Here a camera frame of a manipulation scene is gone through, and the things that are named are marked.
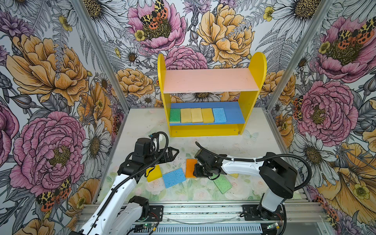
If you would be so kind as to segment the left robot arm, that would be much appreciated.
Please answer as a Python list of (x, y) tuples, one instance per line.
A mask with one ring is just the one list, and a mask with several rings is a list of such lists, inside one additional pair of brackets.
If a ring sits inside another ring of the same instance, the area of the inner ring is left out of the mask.
[(71, 235), (121, 235), (134, 222), (147, 217), (149, 201), (146, 198), (136, 196), (124, 210), (121, 208), (140, 178), (146, 174), (146, 170), (174, 161), (179, 150), (166, 147), (155, 153), (142, 150), (141, 154), (139, 159), (134, 152), (126, 157), (105, 199), (82, 228), (78, 232), (71, 231)]

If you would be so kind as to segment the golden yellow sponge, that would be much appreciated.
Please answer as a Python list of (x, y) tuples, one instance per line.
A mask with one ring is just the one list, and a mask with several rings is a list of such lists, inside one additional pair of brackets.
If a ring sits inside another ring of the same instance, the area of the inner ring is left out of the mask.
[(202, 108), (203, 123), (214, 123), (214, 115), (212, 108)]

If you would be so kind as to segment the bright yellow square sponge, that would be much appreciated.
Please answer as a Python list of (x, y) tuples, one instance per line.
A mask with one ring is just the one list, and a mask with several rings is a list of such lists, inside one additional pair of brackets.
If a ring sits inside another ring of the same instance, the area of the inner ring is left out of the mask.
[(155, 167), (151, 167), (147, 169), (146, 171), (146, 179), (147, 182), (152, 182), (154, 180), (157, 180), (159, 178), (162, 178), (162, 172), (159, 165), (156, 165)]

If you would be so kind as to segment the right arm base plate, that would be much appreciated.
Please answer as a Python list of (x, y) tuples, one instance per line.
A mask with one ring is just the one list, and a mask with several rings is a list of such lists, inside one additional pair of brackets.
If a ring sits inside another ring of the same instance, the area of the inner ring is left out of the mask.
[(283, 221), (285, 214), (282, 206), (279, 205), (274, 212), (263, 209), (260, 205), (242, 205), (241, 213), (246, 221)]

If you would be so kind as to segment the pale yellow sponge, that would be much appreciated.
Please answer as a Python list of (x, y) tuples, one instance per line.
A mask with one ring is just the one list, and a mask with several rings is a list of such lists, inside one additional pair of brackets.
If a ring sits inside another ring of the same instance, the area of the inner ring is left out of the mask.
[(181, 113), (181, 123), (192, 123), (191, 108), (181, 109), (180, 113)]

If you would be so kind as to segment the dark green scrub sponge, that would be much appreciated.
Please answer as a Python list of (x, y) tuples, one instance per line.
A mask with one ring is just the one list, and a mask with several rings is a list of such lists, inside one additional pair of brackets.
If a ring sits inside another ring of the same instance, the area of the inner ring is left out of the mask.
[(169, 114), (170, 123), (180, 123), (181, 122), (181, 109), (172, 108)]

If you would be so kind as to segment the orange sponge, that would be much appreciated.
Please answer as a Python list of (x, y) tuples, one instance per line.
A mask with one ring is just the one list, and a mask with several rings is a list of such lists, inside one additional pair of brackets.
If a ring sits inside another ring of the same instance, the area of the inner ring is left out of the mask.
[(196, 159), (187, 159), (186, 160), (186, 173), (185, 173), (186, 178), (196, 178), (193, 174), (196, 164), (197, 164)]

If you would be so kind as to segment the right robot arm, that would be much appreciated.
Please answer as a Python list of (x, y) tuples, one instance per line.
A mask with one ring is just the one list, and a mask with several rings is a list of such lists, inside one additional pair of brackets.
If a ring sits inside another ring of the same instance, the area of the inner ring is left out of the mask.
[(199, 150), (195, 157), (193, 175), (197, 178), (218, 179), (226, 174), (244, 174), (261, 178), (268, 189), (260, 203), (254, 206), (249, 216), (260, 220), (277, 219), (281, 204), (294, 195), (297, 171), (279, 155), (267, 152), (265, 156), (253, 159), (240, 159), (218, 155), (208, 150)]

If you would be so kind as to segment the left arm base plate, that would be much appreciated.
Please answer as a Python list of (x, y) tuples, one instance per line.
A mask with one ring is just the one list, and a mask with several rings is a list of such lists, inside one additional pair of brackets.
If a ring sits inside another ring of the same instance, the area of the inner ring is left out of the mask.
[(151, 205), (142, 209), (138, 222), (161, 222), (163, 220), (164, 206)]

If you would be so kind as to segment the light yellow sponge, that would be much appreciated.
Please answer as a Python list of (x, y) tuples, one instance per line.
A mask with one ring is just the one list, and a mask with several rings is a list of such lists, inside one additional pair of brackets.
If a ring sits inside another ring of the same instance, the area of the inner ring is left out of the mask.
[(191, 109), (192, 123), (202, 123), (202, 109), (201, 108), (192, 108)]

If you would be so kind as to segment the blue sponge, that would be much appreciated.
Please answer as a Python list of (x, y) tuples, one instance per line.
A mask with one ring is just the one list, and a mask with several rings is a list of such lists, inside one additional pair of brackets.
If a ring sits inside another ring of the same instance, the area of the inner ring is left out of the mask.
[(165, 187), (168, 189), (175, 185), (185, 182), (186, 177), (185, 177), (183, 170), (179, 168), (179, 169), (176, 169), (174, 171), (164, 174), (163, 181), (164, 181)]
[(214, 123), (226, 123), (226, 114), (224, 108), (213, 108)]

